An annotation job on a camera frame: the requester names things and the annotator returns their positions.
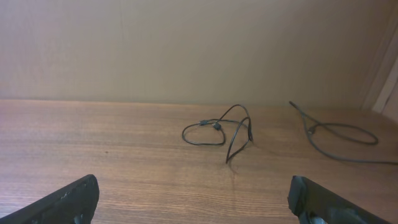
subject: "beige wall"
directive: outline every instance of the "beige wall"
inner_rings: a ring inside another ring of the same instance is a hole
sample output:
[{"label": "beige wall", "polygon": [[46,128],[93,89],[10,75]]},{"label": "beige wall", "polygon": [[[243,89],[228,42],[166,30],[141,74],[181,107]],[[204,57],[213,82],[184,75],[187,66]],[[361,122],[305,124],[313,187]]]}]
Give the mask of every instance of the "beige wall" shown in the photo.
[{"label": "beige wall", "polygon": [[398,83],[396,83],[382,113],[398,123]]},{"label": "beige wall", "polygon": [[0,98],[359,108],[395,3],[1,0]]}]

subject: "tangled cable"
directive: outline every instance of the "tangled cable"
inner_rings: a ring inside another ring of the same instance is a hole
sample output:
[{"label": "tangled cable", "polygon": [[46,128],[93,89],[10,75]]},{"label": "tangled cable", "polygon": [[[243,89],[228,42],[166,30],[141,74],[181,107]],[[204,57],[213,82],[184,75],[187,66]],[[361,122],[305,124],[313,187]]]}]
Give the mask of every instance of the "tangled cable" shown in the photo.
[{"label": "tangled cable", "polygon": [[[235,106],[242,107],[244,109],[244,111],[246,112],[246,117],[243,118],[241,121],[235,121],[235,120],[231,120],[231,119],[223,119],[225,117],[225,115],[232,108],[234,108]],[[248,125],[244,124],[245,120],[249,120],[249,124]],[[227,155],[226,155],[225,163],[228,163],[228,161],[230,159],[232,159],[236,154],[238,154],[239,152],[241,152],[244,149],[244,147],[248,144],[249,141],[253,142],[253,135],[252,135],[252,132],[251,132],[251,118],[250,118],[248,110],[243,105],[239,105],[239,104],[233,105],[219,119],[208,119],[208,120],[200,121],[199,123],[196,123],[196,124],[188,125],[187,127],[184,128],[184,130],[182,130],[182,139],[184,141],[186,141],[187,143],[193,144],[195,146],[222,146],[226,142],[226,137],[225,137],[225,132],[224,132],[223,128],[220,125],[220,122],[230,122],[230,123],[237,123],[238,124],[238,127],[236,128],[235,133],[233,134],[233,137],[231,139],[231,143],[229,144],[228,152],[227,152]],[[189,141],[188,139],[186,139],[185,131],[188,128],[191,128],[191,127],[194,127],[194,126],[204,126],[204,125],[212,125],[217,131],[221,131],[221,133],[223,135],[223,141],[219,142],[219,143],[206,143],[206,142],[193,142],[193,141]],[[233,145],[233,143],[235,141],[235,137],[236,137],[236,135],[237,135],[237,133],[239,131],[239,128],[241,126],[244,126],[245,128],[248,129],[248,140],[246,141],[246,143],[244,143],[244,145],[242,147],[240,147],[236,152],[232,153],[232,155],[229,156],[229,154],[231,152],[232,145]]]},{"label": "tangled cable", "polygon": [[[304,132],[305,135],[307,136],[308,140],[310,141],[311,145],[320,153],[324,154],[325,156],[328,156],[332,159],[336,159],[339,161],[346,161],[346,162],[362,162],[362,163],[375,163],[375,164],[390,164],[390,165],[398,165],[397,161],[375,161],[375,160],[367,160],[367,159],[350,159],[350,158],[346,158],[346,157],[341,157],[341,156],[337,156],[334,155],[330,152],[326,152],[322,149],[320,149],[313,141],[312,139],[312,135],[315,134],[315,130],[317,127],[323,127],[325,128],[327,131],[331,132],[332,134],[334,134],[335,136],[338,136],[342,139],[348,140],[348,141],[353,141],[356,143],[361,143],[361,144],[366,144],[366,145],[376,145],[379,143],[379,139],[377,138],[377,136],[375,134],[373,134],[372,132],[365,130],[363,128],[357,127],[357,126],[353,126],[350,124],[341,124],[341,123],[322,123],[321,121],[311,117],[310,115],[304,113],[304,111],[302,111],[295,103],[293,102],[289,102],[296,110],[298,110],[298,112],[300,112],[301,117],[303,119],[303,125],[304,125]],[[309,128],[307,128],[307,121],[305,120],[305,118],[308,118],[310,120],[312,120],[313,122],[315,122],[315,124]],[[374,140],[373,141],[362,141],[359,139],[355,139],[355,138],[351,138],[348,136],[345,136],[343,134],[340,134],[339,132],[330,129],[329,126],[339,126],[339,127],[345,127],[345,128],[353,128],[353,129],[357,129],[358,131],[361,131],[363,133],[366,133],[367,135],[371,136]]]}]

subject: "table surface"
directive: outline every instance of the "table surface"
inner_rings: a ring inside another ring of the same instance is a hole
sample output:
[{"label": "table surface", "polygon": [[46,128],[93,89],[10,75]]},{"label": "table surface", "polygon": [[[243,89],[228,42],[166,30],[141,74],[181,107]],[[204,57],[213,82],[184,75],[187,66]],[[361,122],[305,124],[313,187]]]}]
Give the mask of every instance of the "table surface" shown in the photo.
[{"label": "table surface", "polygon": [[[100,196],[93,223],[298,223],[287,194],[292,176],[302,175],[398,223],[398,167],[323,156],[308,143],[292,107],[249,106],[254,142],[230,165],[224,163],[228,144],[193,146],[181,139],[185,126],[219,118],[228,108],[1,100],[0,216],[94,174]],[[398,126],[387,118],[357,110],[307,112],[321,121],[358,125],[380,139],[377,146],[365,146],[319,129],[314,140],[322,148],[398,160]],[[237,108],[227,118],[244,117]],[[229,142],[236,125],[223,127]],[[239,132],[233,150],[245,134]],[[199,127],[187,137],[221,136]]]}]

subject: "wire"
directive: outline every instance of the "wire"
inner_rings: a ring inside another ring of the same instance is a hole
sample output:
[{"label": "wire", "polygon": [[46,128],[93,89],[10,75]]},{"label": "wire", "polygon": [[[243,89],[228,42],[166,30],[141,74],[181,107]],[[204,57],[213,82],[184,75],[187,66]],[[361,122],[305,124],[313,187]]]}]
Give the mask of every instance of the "wire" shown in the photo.
[{"label": "wire", "polygon": [[[225,115],[226,115],[232,108],[234,108],[235,106],[240,106],[240,107],[242,107],[242,108],[244,109],[244,111],[246,112],[246,115],[247,115],[247,116],[246,116],[245,118],[243,118],[241,121],[235,121],[235,120],[232,120],[232,119],[223,119],[223,118],[225,117]],[[245,120],[249,120],[249,124],[248,124],[248,125],[244,124]],[[229,161],[230,159],[232,159],[234,156],[236,156],[239,152],[241,152],[241,151],[244,149],[244,147],[248,144],[249,141],[252,141],[252,142],[253,142],[253,135],[252,135],[252,131],[251,131],[251,118],[250,118],[250,115],[249,115],[248,110],[247,110],[243,105],[239,105],[239,104],[233,105],[232,107],[230,107],[230,108],[229,108],[220,118],[218,118],[218,119],[208,119],[208,120],[200,121],[199,123],[196,123],[196,124],[188,125],[187,127],[185,127],[185,128],[182,130],[182,139],[183,139],[184,141],[186,141],[187,143],[193,144],[193,145],[195,145],[195,146],[222,146],[222,145],[224,145],[225,142],[226,142],[226,136],[225,136],[225,132],[224,132],[223,128],[222,128],[221,125],[220,125],[220,122],[230,122],[230,123],[236,123],[236,124],[238,124],[238,127],[236,128],[235,133],[233,134],[233,137],[231,138],[231,142],[230,142],[230,144],[229,144],[228,152],[227,152],[227,155],[226,155],[225,163],[228,163],[228,161]],[[223,141],[222,141],[222,142],[218,142],[218,143],[208,143],[208,142],[194,142],[194,141],[190,141],[190,140],[186,139],[186,137],[185,137],[185,131],[186,131],[188,128],[191,128],[191,127],[194,127],[194,126],[204,126],[204,125],[212,125],[217,131],[221,131],[221,133],[222,133],[222,135],[223,135]],[[231,152],[232,145],[233,145],[233,143],[234,143],[234,141],[235,141],[235,137],[236,137],[236,135],[237,135],[237,133],[238,133],[238,131],[239,131],[239,128],[240,128],[241,126],[244,126],[244,127],[248,130],[248,140],[247,140],[247,141],[243,144],[243,146],[240,147],[236,152],[232,153],[232,155],[229,155],[230,152]]]},{"label": "wire", "polygon": [[[332,134],[334,134],[335,136],[338,136],[342,139],[348,140],[348,141],[353,141],[353,142],[357,142],[357,143],[361,143],[361,144],[366,144],[366,145],[377,145],[379,143],[379,139],[377,138],[377,136],[375,134],[373,134],[372,132],[357,127],[357,126],[353,126],[350,124],[341,124],[341,123],[322,123],[321,121],[311,117],[310,115],[306,114],[303,110],[301,110],[295,103],[293,102],[289,102],[296,110],[298,110],[298,112],[300,112],[301,117],[303,119],[303,126],[304,126],[304,132],[305,135],[308,138],[308,141],[311,143],[311,145],[320,153],[322,153],[323,155],[330,157],[332,159],[336,159],[339,161],[346,161],[346,162],[361,162],[361,163],[374,163],[374,164],[390,164],[390,165],[398,165],[398,161],[376,161],[376,160],[367,160],[367,159],[350,159],[350,158],[346,158],[346,157],[341,157],[341,156],[337,156],[335,154],[332,154],[330,152],[326,152],[322,149],[320,149],[315,142],[312,139],[313,134],[315,134],[315,130],[317,127],[323,127],[325,128],[327,131],[331,132]],[[313,122],[315,122],[315,124],[309,128],[307,128],[307,121],[305,118],[308,118],[310,120],[312,120]],[[345,127],[345,128],[353,128],[353,129],[357,129],[358,131],[361,131],[363,133],[366,133],[367,135],[371,136],[374,140],[373,141],[362,141],[359,139],[355,139],[355,138],[351,138],[349,136],[345,136],[333,129],[330,129],[329,126],[339,126],[339,127]]]}]

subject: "cable connector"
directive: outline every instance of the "cable connector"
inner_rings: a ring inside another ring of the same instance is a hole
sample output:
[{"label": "cable connector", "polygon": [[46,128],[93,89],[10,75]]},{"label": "cable connector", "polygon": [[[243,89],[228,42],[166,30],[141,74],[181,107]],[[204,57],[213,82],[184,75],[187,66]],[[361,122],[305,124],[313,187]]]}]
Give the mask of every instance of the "cable connector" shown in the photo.
[{"label": "cable connector", "polygon": [[206,125],[208,122],[208,120],[202,120],[200,121],[200,126]]},{"label": "cable connector", "polygon": [[315,127],[312,126],[311,128],[308,129],[309,134],[315,134]]},{"label": "cable connector", "polygon": [[221,125],[218,122],[216,122],[213,124],[213,128],[215,128],[218,131],[221,129]]}]

